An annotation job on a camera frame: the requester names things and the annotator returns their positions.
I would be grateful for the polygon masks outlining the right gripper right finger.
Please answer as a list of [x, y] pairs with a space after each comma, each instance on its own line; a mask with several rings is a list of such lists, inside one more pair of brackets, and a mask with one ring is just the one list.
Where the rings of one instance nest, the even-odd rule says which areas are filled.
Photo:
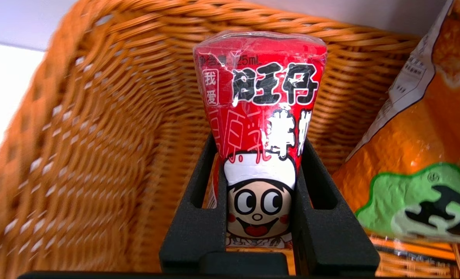
[[296, 274], [375, 277], [379, 253], [309, 140], [301, 159], [291, 209]]

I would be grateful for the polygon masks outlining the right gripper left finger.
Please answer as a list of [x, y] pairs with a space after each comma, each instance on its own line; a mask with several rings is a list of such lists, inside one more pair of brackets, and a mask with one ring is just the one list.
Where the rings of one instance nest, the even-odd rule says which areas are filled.
[[159, 251], [165, 274], [206, 274], [209, 256], [225, 252], [226, 206], [202, 207], [215, 155], [209, 134]]

